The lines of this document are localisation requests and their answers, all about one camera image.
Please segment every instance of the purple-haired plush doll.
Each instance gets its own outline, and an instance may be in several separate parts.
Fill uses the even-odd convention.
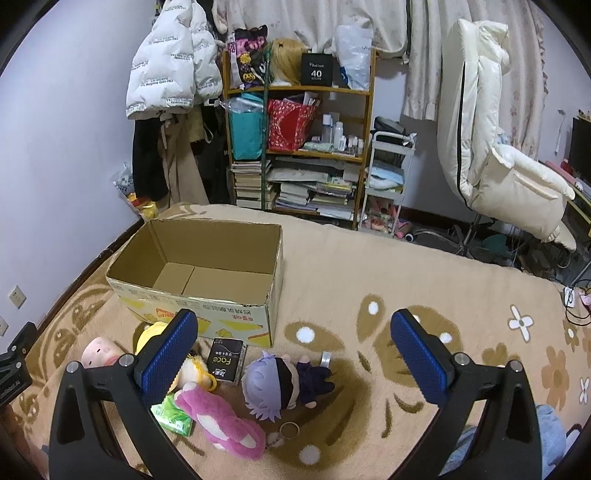
[[[246,367],[242,392],[246,406],[257,419],[275,422],[281,418],[281,410],[295,408],[296,401],[314,408],[318,395],[335,389],[335,384],[327,380],[330,375],[326,367],[313,367],[307,356],[293,365],[289,355],[263,351],[259,360]]]

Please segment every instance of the metal ring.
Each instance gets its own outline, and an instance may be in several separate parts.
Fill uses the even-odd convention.
[[[286,425],[294,425],[297,429],[297,433],[293,436],[293,437],[287,437],[285,436],[285,434],[283,433],[283,427],[285,427]],[[293,440],[295,438],[298,438],[300,435],[300,426],[294,422],[294,421],[287,421],[285,422],[283,425],[281,425],[281,427],[279,427],[279,434],[285,439],[285,440]]]
[[[330,352],[322,352],[322,359],[320,360],[320,366],[328,368],[330,365],[330,359],[332,354]]]

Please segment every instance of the red bag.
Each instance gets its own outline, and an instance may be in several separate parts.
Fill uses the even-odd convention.
[[[312,126],[316,107],[290,102],[269,100],[269,148],[293,152],[301,148]]]

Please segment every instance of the stack of books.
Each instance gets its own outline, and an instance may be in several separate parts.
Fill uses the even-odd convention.
[[[304,208],[308,204],[308,189],[299,182],[280,183],[280,195],[277,199],[277,206],[287,208]]]
[[[280,186],[276,206],[317,212],[321,216],[352,220],[356,182],[345,180],[344,168],[317,165],[307,160],[281,157],[268,175],[268,181]]]
[[[266,169],[269,171],[270,160],[267,160]],[[232,163],[232,173],[236,187],[236,205],[253,209],[261,209],[261,162],[260,161],[235,161]],[[266,206],[273,208],[277,192],[271,184],[267,184],[265,191]]]

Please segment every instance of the green tissue pack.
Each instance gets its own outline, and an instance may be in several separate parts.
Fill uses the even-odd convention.
[[[152,415],[165,429],[178,433],[183,437],[191,435],[193,419],[174,404],[174,395],[166,395],[164,401],[151,407]]]

